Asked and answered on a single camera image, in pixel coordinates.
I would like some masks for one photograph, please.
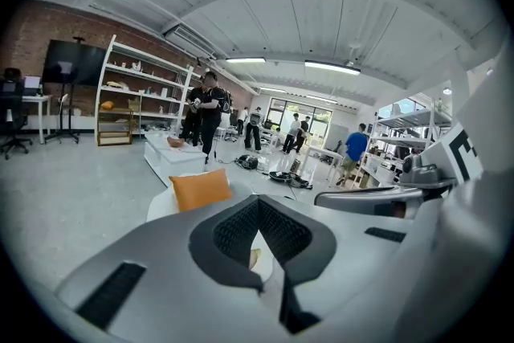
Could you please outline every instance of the fluorescent light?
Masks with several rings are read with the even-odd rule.
[[[323,100],[324,102],[327,102],[327,103],[337,103],[336,100],[325,99],[324,97],[311,96],[311,95],[307,95],[307,97],[310,99]]]
[[[228,63],[266,63],[264,57],[242,57],[238,59],[227,59]]]
[[[285,90],[282,89],[274,89],[274,88],[260,88],[260,90],[268,90],[269,92],[278,92],[278,93],[285,93]]]
[[[355,76],[361,74],[361,70],[356,69],[355,67],[340,66],[338,64],[323,63],[323,62],[314,62],[312,60],[305,60],[305,66],[315,67],[317,69],[340,71],[341,73],[347,73],[349,75],[355,75]]]

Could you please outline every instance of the red brick wall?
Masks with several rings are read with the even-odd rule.
[[[3,71],[5,67],[17,67],[23,75],[40,76],[43,73],[43,65],[51,39],[73,42],[73,36],[81,36],[86,39],[86,44],[106,49],[112,35],[116,35],[116,41],[120,43],[159,56],[182,67],[186,67],[187,64],[196,66],[195,59],[190,56],[123,23],[53,3],[22,1],[2,36],[0,71]],[[114,61],[118,64],[126,62],[127,67],[130,67],[133,60],[127,56],[112,54],[110,62],[114,63]],[[155,76],[175,80],[176,74],[171,71],[146,62],[141,62],[141,65],[145,72],[154,71]],[[195,71],[203,74],[200,67],[196,67]],[[116,73],[106,74],[105,81],[107,80],[123,80],[131,90],[146,89],[148,86],[156,87],[154,82],[120,76]],[[235,108],[250,106],[251,94],[249,92],[221,76],[219,76],[219,83],[221,87],[227,88],[232,93]],[[59,85],[45,85],[45,93],[59,96]],[[168,96],[180,99],[180,91],[176,90],[173,95],[170,93],[169,90]],[[112,100],[116,105],[127,107],[127,96],[129,97],[129,95],[122,96],[120,93],[102,92],[102,101]],[[74,103],[82,111],[82,116],[94,116],[95,99],[96,88],[75,87]],[[151,99],[143,100],[143,102],[143,110],[152,112],[156,112],[159,105],[164,103]]]

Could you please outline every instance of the white shelving unit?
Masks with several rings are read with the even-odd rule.
[[[132,57],[134,59],[140,60],[142,63],[150,63],[154,66],[162,67],[166,70],[173,71],[178,74],[177,79],[180,82],[180,75],[185,75],[186,80],[183,84],[179,82],[173,82],[171,80],[162,79],[161,77],[151,75],[149,73],[144,73],[142,71],[135,71],[132,69],[128,69],[126,67],[116,66],[115,64],[109,63],[109,60],[111,59],[111,53],[117,53],[120,55],[126,55],[128,57]],[[163,97],[158,95],[152,95],[148,93],[140,93],[139,91],[133,91],[133,90],[126,90],[122,88],[112,88],[109,86],[104,85],[104,76],[105,72],[113,71],[116,73],[120,73],[121,75],[125,76],[131,76],[131,77],[137,77],[139,79],[144,79],[148,81],[155,82],[160,85],[165,85],[171,88],[173,91],[174,88],[177,88],[179,90],[182,90],[182,98],[180,100],[175,99],[173,97]],[[166,119],[166,120],[177,120],[177,126],[181,119],[184,118],[183,112],[184,107],[187,105],[186,103],[186,95],[187,91],[192,89],[193,87],[190,86],[191,79],[199,79],[200,75],[197,75],[196,73],[193,73],[193,68],[191,66],[188,66],[188,68],[184,68],[181,66],[178,66],[175,63],[168,62],[158,56],[150,55],[149,53],[145,51],[140,51],[135,49],[134,47],[130,47],[127,45],[124,45],[123,43],[118,43],[116,41],[116,35],[112,36],[111,42],[109,44],[109,47],[107,49],[107,52],[105,53],[104,58],[104,64],[102,65],[102,71],[100,73],[100,80],[98,82],[98,88],[96,90],[96,109],[95,109],[95,139],[97,138],[98,134],[98,116],[100,113],[111,113],[111,114],[118,114],[118,115],[125,115],[126,112],[124,111],[117,111],[116,108],[113,110],[101,110],[100,109],[100,103],[102,102],[101,99],[101,93],[102,92],[115,92],[115,93],[122,93],[125,95],[130,96],[137,96],[139,98],[139,111],[135,111],[133,115],[137,118],[139,118],[139,125],[135,128],[136,134],[143,135],[145,134],[141,127],[141,119],[142,118],[157,118],[157,119]],[[146,112],[141,110],[141,102],[143,99],[155,99],[160,100],[163,102],[169,103],[169,108],[167,112],[165,113],[158,113],[158,112]],[[172,107],[174,104],[179,104],[178,111],[175,113],[172,113]]]
[[[388,136],[375,136],[377,125],[384,125],[387,127],[389,130]],[[403,161],[400,159],[385,159],[383,157],[371,154],[368,150],[372,140],[379,140],[387,143],[388,145],[407,147],[409,149],[427,149],[432,143],[432,137],[435,137],[435,140],[439,139],[441,137],[441,129],[450,126],[451,117],[444,112],[436,111],[434,101],[432,101],[431,108],[425,108],[416,112],[402,113],[400,115],[387,117],[385,119],[377,118],[373,123],[370,139],[368,139],[368,145],[366,146],[364,157],[361,159],[361,165],[359,166],[357,174],[353,179],[352,187],[356,184],[357,178],[361,172],[368,173],[369,176],[378,182],[379,186],[389,186],[393,184],[392,182],[380,178],[376,172],[370,169],[369,163],[372,161],[372,159],[377,161],[378,168],[383,167],[389,170],[389,166],[384,164],[394,165],[396,169],[402,168]],[[399,129],[416,129],[424,127],[428,128],[426,138],[391,136]]]

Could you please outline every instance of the concrete floor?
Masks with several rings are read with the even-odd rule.
[[[34,142],[29,154],[0,158],[0,235],[19,271],[55,290],[74,268],[142,224],[165,187],[143,158],[144,140],[112,147],[98,147],[92,135],[83,135],[79,145]],[[222,161],[244,153],[243,139],[217,146]],[[304,161],[304,155],[276,149],[260,160],[267,159],[269,170],[285,171],[296,157]],[[313,203],[328,187],[328,165],[313,158],[303,176],[313,190],[291,190],[255,170],[210,159],[207,170],[223,167],[231,181],[244,181],[256,193]]]

